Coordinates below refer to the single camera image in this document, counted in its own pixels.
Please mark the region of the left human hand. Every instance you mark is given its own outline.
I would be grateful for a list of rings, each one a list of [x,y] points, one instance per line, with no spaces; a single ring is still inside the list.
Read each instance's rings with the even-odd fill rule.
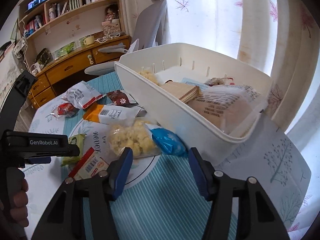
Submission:
[[[22,179],[21,190],[13,196],[14,207],[10,210],[10,218],[23,228],[28,227],[28,192],[29,186],[25,179]]]

